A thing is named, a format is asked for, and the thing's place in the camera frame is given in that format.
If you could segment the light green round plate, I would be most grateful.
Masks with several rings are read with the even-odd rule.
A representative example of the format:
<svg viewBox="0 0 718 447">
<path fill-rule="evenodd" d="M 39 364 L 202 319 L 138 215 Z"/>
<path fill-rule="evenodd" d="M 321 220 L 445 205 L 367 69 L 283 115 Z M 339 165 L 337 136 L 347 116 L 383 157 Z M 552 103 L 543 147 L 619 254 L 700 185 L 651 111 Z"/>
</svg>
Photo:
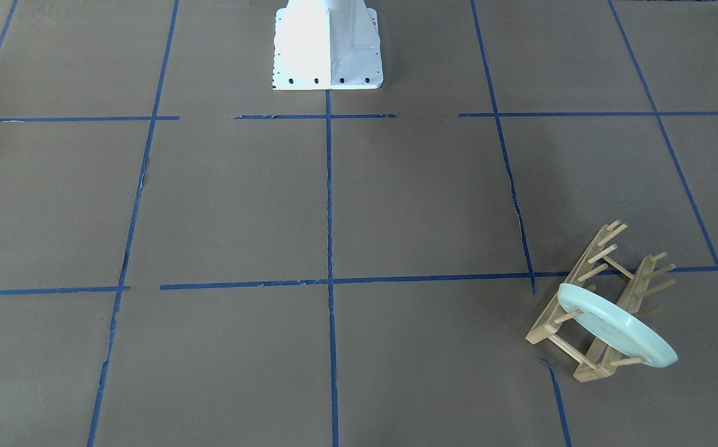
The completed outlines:
<svg viewBox="0 0 718 447">
<path fill-rule="evenodd" d="M 560 284 L 557 300 L 589 333 L 629 358 L 642 357 L 649 367 L 665 368 L 678 354 L 652 328 L 613 302 L 573 284 Z"/>
</svg>

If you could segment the wooden dish rack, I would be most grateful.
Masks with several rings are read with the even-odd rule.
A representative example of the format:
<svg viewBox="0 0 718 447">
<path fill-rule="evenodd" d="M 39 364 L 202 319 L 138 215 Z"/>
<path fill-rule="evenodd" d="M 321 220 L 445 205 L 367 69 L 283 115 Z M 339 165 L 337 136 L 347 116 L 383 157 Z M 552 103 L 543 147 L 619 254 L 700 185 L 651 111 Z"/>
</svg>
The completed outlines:
<svg viewBox="0 0 718 447">
<path fill-rule="evenodd" d="M 617 250 L 613 240 L 625 229 L 627 225 L 619 220 L 599 229 L 526 335 L 532 345 L 549 341 L 574 359 L 578 366 L 573 378 L 578 382 L 608 378 L 625 366 L 667 368 L 678 361 L 675 349 L 640 319 L 657 311 L 643 311 L 640 308 L 643 300 L 675 283 L 668 279 L 652 286 L 653 280 L 676 266 L 659 265 L 667 256 L 663 252 L 645 255 L 635 272 L 628 271 L 611 257 Z M 627 281 L 615 301 L 597 294 L 590 283 L 591 278 L 608 269 Z M 560 336 L 559 331 L 567 322 L 577 323 L 593 336 L 585 353 Z"/>
</svg>

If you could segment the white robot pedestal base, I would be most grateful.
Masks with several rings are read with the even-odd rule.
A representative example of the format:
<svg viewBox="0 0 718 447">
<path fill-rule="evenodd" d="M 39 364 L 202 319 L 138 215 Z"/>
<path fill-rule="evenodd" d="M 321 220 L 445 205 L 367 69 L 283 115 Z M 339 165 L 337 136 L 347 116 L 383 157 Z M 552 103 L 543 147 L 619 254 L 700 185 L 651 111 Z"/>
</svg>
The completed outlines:
<svg viewBox="0 0 718 447">
<path fill-rule="evenodd" d="M 378 14 L 364 1 L 288 1 L 276 11 L 273 43 L 276 91 L 384 84 Z"/>
</svg>

